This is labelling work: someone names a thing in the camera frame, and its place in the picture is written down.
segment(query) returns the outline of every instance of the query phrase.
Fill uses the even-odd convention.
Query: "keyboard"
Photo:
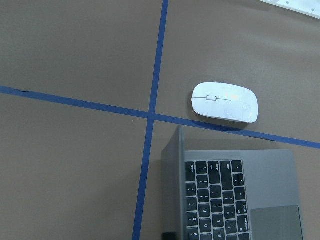
[[[188,240],[250,240],[239,159],[185,162]]]

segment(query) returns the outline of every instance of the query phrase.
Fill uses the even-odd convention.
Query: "wireless computer mouse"
[[[203,82],[192,94],[192,107],[202,116],[234,122],[254,123],[258,100],[249,89],[221,82]]]

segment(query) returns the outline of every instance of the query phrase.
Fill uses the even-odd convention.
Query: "gray laptop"
[[[179,126],[162,151],[164,236],[176,240],[302,240],[289,150],[187,151]]]

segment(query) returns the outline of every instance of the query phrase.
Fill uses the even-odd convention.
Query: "touchpad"
[[[303,240],[298,206],[251,210],[254,240]]]

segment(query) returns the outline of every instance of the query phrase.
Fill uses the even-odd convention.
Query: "keyboard key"
[[[200,240],[213,240],[212,234],[201,234]]]
[[[198,202],[206,203],[209,202],[209,190],[198,190]]]
[[[234,189],[235,200],[243,200],[246,199],[245,188],[244,187],[236,187]]]
[[[231,176],[230,161],[221,161],[220,169],[221,169],[222,190],[232,190],[234,187],[233,187],[233,181]]]
[[[188,240],[199,240],[199,229],[197,227],[187,228],[186,234],[189,236]]]
[[[208,162],[208,173],[209,173],[209,183],[219,184],[220,183],[220,168],[218,161]]]
[[[196,211],[197,210],[197,198],[187,197],[186,199],[186,210],[187,211]]]
[[[223,192],[223,204],[234,204],[235,203],[235,197],[233,191],[225,191]]]
[[[246,214],[247,213],[247,203],[245,201],[237,201],[235,203],[236,213],[237,214]]]
[[[209,204],[199,204],[199,217],[210,217],[210,205]]]
[[[195,169],[197,174],[206,174],[207,173],[207,162],[206,161],[197,161],[195,163]]]
[[[239,234],[239,240],[250,240],[249,233]]]
[[[199,189],[209,187],[207,175],[196,176],[196,186]]]
[[[211,212],[213,213],[221,213],[222,212],[222,200],[215,199],[211,200]]]
[[[198,213],[189,212],[186,214],[187,225],[188,226],[197,226],[198,225]]]
[[[199,221],[200,233],[209,233],[211,232],[211,219],[200,219]]]
[[[245,185],[244,175],[240,174],[233,174],[233,185],[234,186],[243,186]]]
[[[235,206],[225,206],[224,207],[224,217],[225,217],[225,219],[236,218]]]
[[[186,195],[187,196],[195,196],[197,194],[195,183],[186,183],[185,187],[186,187]]]
[[[195,163],[193,161],[187,161],[185,163],[185,179],[186,182],[193,182],[196,180]]]
[[[232,171],[234,173],[241,173],[242,170],[242,163],[240,160],[234,160],[232,161]]]
[[[237,235],[229,235],[229,236],[226,236],[226,240],[238,240],[238,237]]]
[[[224,225],[223,214],[212,214],[212,226],[214,228],[222,228]]]
[[[210,186],[210,197],[212,199],[221,198],[221,187],[220,185]]]
[[[236,220],[225,221],[225,233],[226,234],[236,234],[237,233]]]
[[[248,216],[238,216],[238,231],[239,233],[248,232],[249,231],[249,221]]]
[[[214,240],[225,240],[225,230],[224,229],[214,229],[213,230]]]

